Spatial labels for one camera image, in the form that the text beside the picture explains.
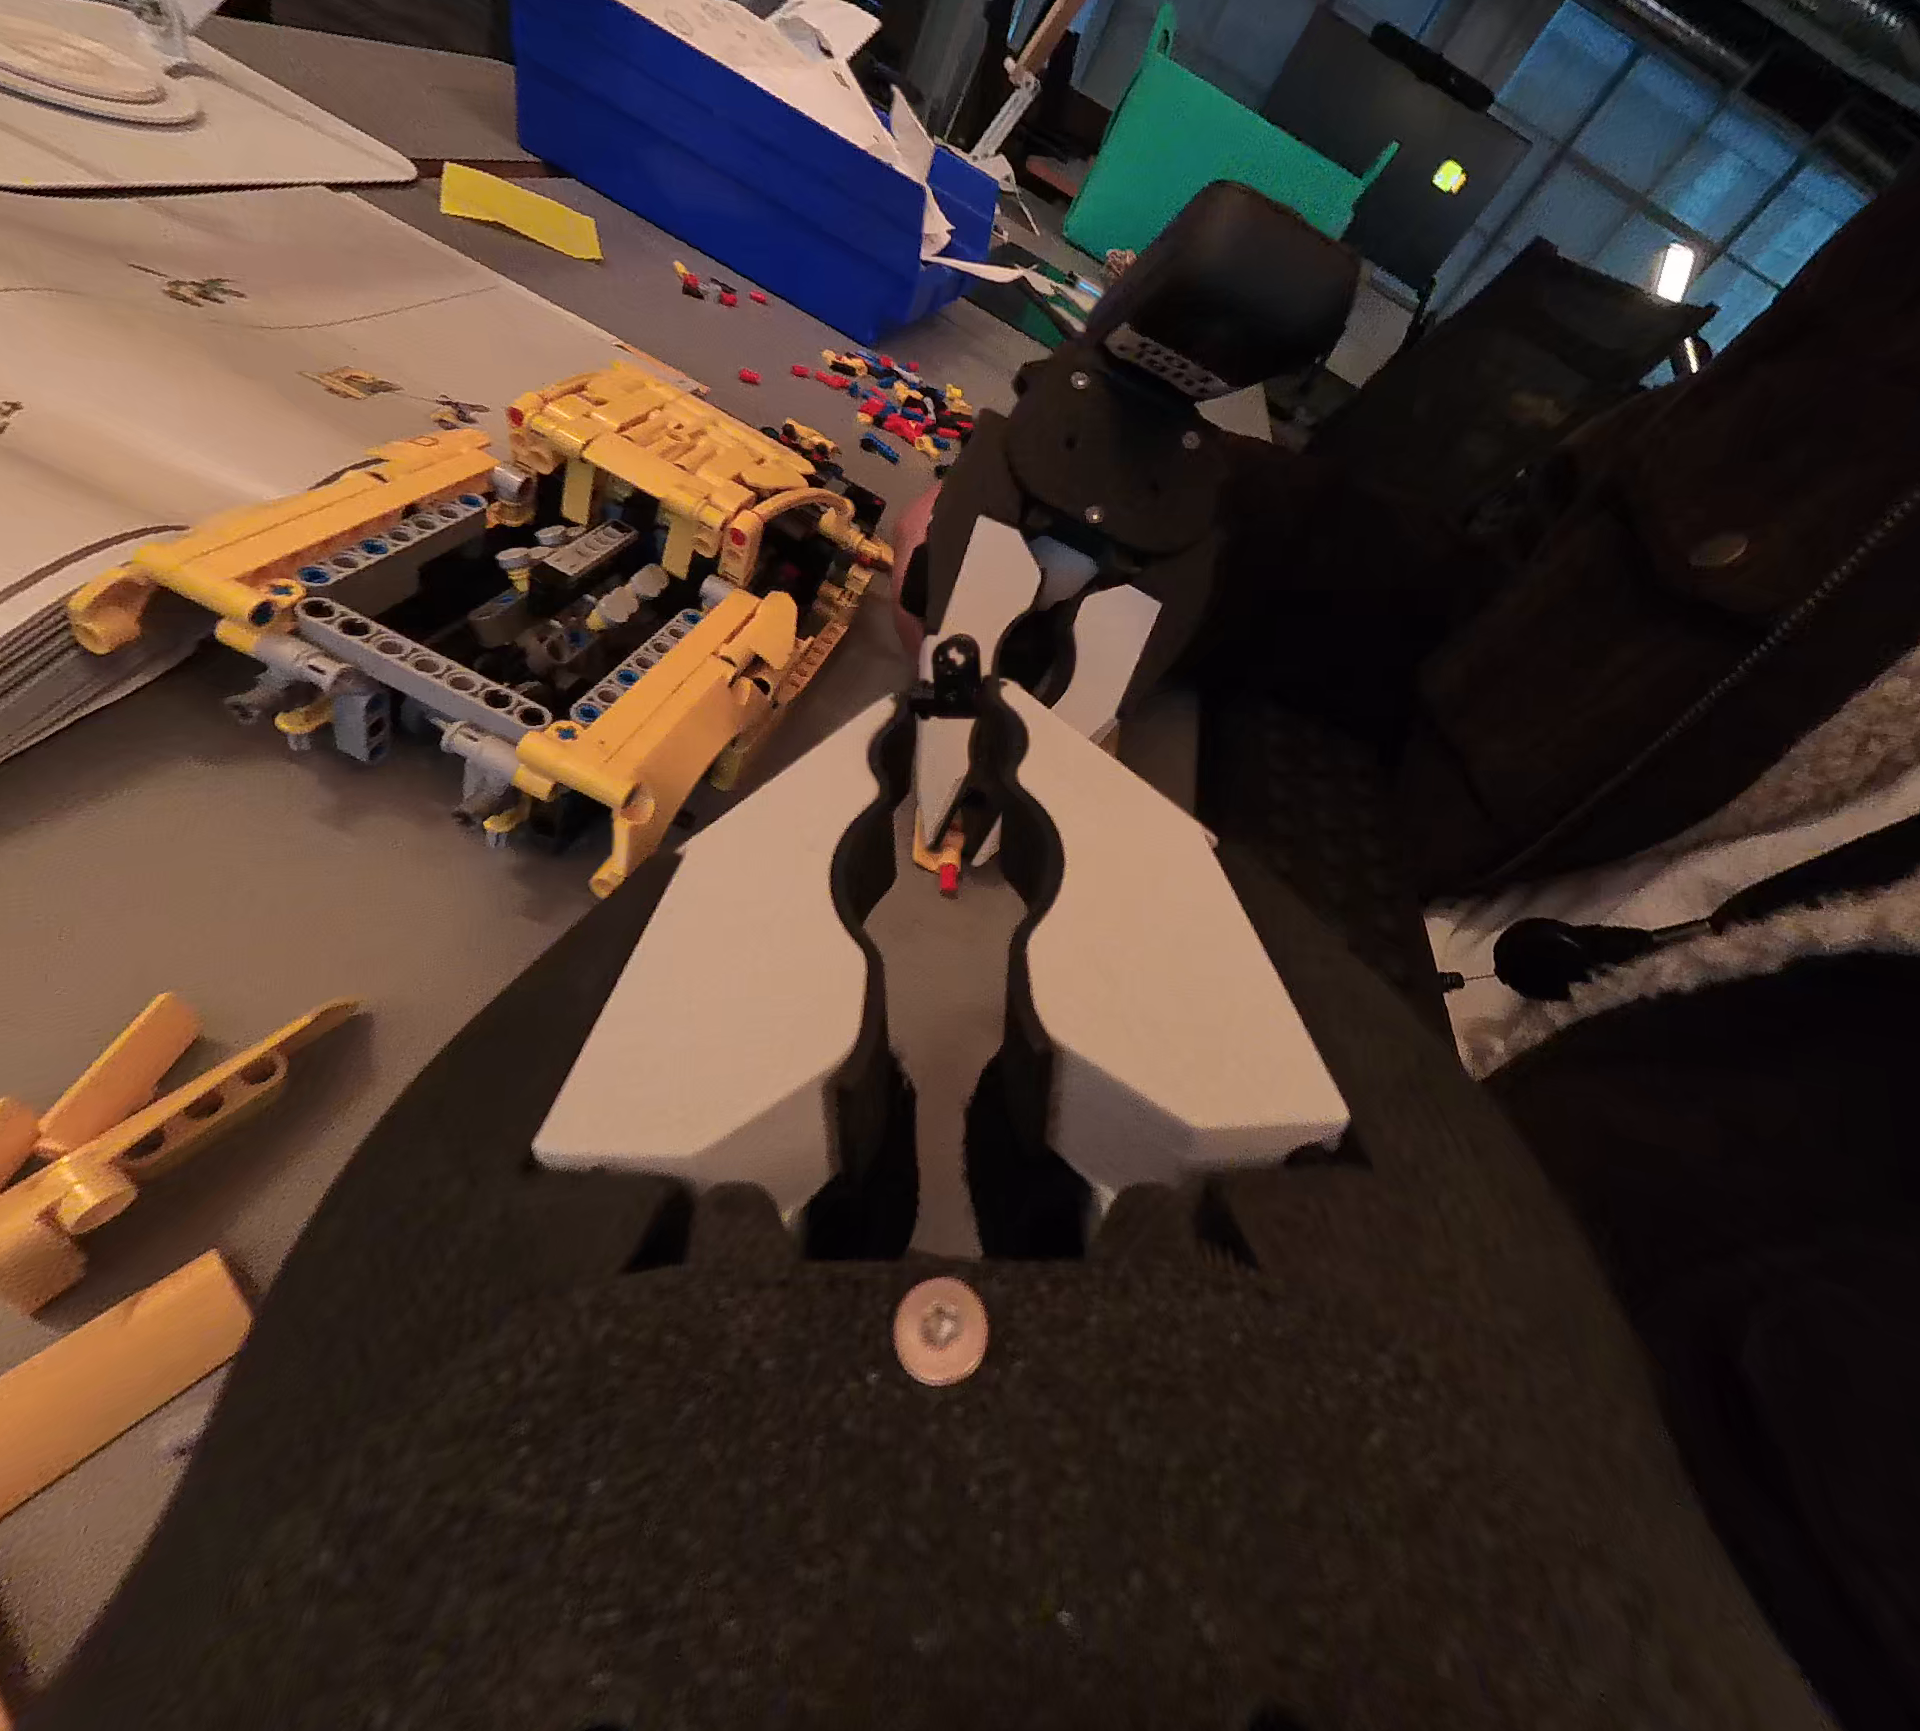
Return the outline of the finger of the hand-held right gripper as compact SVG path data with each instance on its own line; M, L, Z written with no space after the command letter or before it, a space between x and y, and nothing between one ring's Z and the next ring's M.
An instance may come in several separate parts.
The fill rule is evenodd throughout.
M1003 760L1010 740L1006 694L1039 688L1045 668L1042 634L1034 620L1045 570L1031 544L1013 526L991 518L972 524L945 614L924 638L921 666L932 640L972 636L994 674L987 710L969 724L917 724L915 814L927 836L936 836L963 798L1001 806Z
M1042 654L1032 700L1096 748L1116 750L1122 704L1160 612L1160 600L1136 586L1075 596L1042 588L1032 610Z

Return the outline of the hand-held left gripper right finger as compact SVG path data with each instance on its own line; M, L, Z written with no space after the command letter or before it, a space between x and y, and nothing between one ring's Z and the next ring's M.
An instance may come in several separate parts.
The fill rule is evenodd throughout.
M1122 1192L1341 1158L1348 1104L1208 832L1006 682L972 778L1021 900L972 1094L981 1250L1078 1256Z

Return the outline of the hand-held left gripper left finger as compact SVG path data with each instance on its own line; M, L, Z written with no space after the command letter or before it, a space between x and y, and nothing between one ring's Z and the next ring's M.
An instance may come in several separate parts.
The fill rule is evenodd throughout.
M882 698L686 842L536 1132L543 1168L750 1186L819 1260L908 1250L917 1094L868 922L901 874L915 728Z

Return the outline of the small black pin connector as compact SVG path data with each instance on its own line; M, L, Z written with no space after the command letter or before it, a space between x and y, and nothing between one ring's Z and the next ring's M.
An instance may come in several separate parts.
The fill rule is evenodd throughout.
M989 708L996 676L972 636L932 640L907 706L921 726L972 724Z

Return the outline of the pile of small coloured pins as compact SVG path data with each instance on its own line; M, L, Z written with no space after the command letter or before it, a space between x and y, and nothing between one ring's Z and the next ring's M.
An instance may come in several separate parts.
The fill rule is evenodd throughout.
M912 450L935 470L948 470L979 428L964 390L923 376L915 360L827 350L816 362L793 362L786 376L841 396L853 408L854 446L889 466L901 466L902 452Z

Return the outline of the yellow brick subassembly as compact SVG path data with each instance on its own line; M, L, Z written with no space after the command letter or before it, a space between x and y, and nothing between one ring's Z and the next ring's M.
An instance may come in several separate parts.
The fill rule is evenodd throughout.
M936 836L928 836L923 822L915 826L915 866L940 880L940 866L963 868L963 888L975 872L982 872L999 854L1001 816L982 798L963 798Z

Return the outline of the yellow toy brick car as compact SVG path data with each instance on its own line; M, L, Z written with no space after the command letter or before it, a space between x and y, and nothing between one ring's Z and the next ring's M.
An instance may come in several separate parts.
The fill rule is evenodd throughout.
M301 494L151 544L67 606L99 658L189 608L252 664L228 700L291 744L380 764L402 730L460 764L493 844L590 816L613 898L702 784L732 788L895 568L885 502L799 422L757 432L636 366L522 394L505 438L377 448Z

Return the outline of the pile of yellow brick parts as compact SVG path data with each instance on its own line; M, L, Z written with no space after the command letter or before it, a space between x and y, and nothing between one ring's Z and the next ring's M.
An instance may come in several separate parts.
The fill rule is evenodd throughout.
M37 1318L79 1288L88 1272L87 1240L122 1218L151 1186L266 1112L299 1056L310 1048L295 1056L285 1084L265 1110L222 1128L192 1158L144 1182L135 1204L102 1228L71 1238L57 1224L39 1220L37 1202L47 1196L48 1168L157 1096L203 1076L164 1088L164 1078L200 1038L198 1012L185 998L164 992L44 1114L13 1096L3 1100L3 1300L9 1312ZM241 1354L250 1328L247 1296L224 1256L211 1250L6 1368L3 1514L14 1516L135 1426L222 1370Z

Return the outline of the grey desk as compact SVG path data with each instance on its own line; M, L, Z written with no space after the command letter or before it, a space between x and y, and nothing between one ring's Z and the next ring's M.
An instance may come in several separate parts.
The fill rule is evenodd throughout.
M366 198L668 366L757 426L834 438L892 530L931 466L859 448L843 394L793 376L830 332L785 304L697 304L670 244L634 214L543 176L516 142L515 77L479 59L233 25L216 39L265 77L414 158L423 182ZM439 214L428 160L477 162L593 216L602 264ZM51 1102L161 990L204 1018L203 1054L255 1042L323 1000L366 1010L297 1062L274 1108L93 1238L84 1286L30 1326L4 1312L4 1370L181 1264L222 1250L259 1296L373 1124L467 1022L590 908L590 846L567 858L477 846L449 816L453 760L409 750L368 770L236 728L236 660L200 652L4 766L4 1080ZM918 1088L917 1250L969 1258L963 1112L999 1036L991 940L1013 928L996 876L955 902L902 870L873 920L904 974L892 1032ZM197 1054L186 1074L204 1072ZM4 1700L26 1714L144 1550L222 1378L203 1382L4 1520Z

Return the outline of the large dark display screen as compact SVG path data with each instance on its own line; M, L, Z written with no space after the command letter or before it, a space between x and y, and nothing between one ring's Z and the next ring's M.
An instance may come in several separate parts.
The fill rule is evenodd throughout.
M1331 7L1311 15L1260 115L1361 180L1348 246L1418 294L1533 150L1468 73L1393 25L1365 33Z

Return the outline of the yellow holed beam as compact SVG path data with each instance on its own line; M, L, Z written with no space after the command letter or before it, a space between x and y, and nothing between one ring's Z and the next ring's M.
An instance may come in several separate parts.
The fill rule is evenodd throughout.
M144 1182L192 1158L222 1128L265 1110L295 1056L363 1010L360 1000L327 1002L181 1090L157 1096L48 1168L47 1196L37 1202L34 1216L71 1238L102 1228L135 1204Z

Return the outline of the yellow sticky note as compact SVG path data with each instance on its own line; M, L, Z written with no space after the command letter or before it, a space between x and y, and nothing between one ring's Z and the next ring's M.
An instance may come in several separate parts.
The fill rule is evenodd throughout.
M446 218L516 234L556 256L605 262L597 222L512 180L469 164L446 162L440 172L440 212Z

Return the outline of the person's fleece jacket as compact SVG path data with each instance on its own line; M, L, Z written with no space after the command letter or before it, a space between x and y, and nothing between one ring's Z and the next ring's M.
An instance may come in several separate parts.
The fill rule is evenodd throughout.
M1917 164L1619 448L1635 640L1456 1040L1840 1728L1917 1728Z

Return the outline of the open instruction booklet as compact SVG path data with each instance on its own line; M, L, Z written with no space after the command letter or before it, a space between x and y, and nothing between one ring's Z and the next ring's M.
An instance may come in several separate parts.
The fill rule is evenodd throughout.
M324 188L3 210L3 758L168 672L203 614L108 656L69 600L143 544L308 490L375 448L634 364L709 388L485 264Z

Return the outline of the white document stand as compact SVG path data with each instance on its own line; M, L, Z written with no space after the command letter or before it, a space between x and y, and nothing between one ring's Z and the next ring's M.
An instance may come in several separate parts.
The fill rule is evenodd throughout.
M4 192L417 182L414 160L204 45L222 3L4 0Z

